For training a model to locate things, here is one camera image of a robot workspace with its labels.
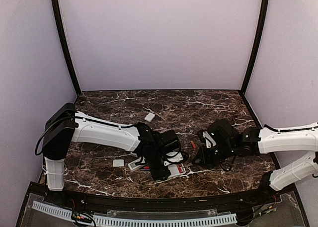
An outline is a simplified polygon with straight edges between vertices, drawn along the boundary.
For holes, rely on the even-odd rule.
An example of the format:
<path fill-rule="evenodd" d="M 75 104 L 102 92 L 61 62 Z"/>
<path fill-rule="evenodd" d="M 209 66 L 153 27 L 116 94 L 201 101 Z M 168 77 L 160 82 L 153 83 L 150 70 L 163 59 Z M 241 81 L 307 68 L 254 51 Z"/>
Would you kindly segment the small white buttoned remote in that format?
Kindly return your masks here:
<path fill-rule="evenodd" d="M 137 160 L 128 163 L 128 168 L 130 169 L 131 172 L 134 172 L 144 166 L 144 164 L 141 164 L 141 163 L 142 163 L 141 158 L 138 158 Z"/>

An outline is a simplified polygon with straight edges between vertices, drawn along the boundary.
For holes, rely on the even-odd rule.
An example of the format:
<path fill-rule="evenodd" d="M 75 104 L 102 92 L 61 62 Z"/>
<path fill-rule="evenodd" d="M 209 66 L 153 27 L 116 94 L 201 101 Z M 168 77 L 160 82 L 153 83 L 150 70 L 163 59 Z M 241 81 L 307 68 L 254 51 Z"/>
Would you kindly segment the curved white battery cover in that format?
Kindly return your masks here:
<path fill-rule="evenodd" d="M 115 160 L 113 160 L 112 166 L 113 167 L 124 167 L 125 161 L 123 159 L 115 159 Z"/>

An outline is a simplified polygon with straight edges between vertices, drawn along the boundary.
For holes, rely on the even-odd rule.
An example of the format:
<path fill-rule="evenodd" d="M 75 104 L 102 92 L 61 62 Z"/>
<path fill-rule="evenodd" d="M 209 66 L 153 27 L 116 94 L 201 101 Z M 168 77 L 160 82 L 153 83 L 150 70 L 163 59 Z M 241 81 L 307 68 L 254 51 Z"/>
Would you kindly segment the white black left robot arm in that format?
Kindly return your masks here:
<path fill-rule="evenodd" d="M 171 176 L 170 165 L 185 161 L 181 144 L 173 130 L 159 133 L 145 123 L 130 125 L 113 123 L 75 110 L 73 103 L 62 106 L 45 124 L 35 155 L 43 155 L 50 196 L 59 205 L 70 201 L 64 190 L 64 161 L 70 143 L 93 143 L 135 153 L 139 165 L 148 165 L 155 181 Z"/>

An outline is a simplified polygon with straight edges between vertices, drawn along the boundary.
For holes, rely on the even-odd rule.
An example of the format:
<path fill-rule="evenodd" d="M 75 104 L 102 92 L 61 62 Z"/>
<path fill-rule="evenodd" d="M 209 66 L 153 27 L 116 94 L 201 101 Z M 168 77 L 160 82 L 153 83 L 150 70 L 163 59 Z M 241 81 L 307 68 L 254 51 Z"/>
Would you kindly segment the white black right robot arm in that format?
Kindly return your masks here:
<path fill-rule="evenodd" d="M 229 157 L 244 157 L 279 151 L 307 151 L 303 157 L 278 170 L 263 175 L 253 199 L 264 204 L 273 193 L 307 176 L 318 175 L 318 124 L 291 128 L 251 127 L 239 133 L 227 119 L 213 122 L 200 130 L 203 147 L 193 158 L 198 166 L 217 166 Z"/>

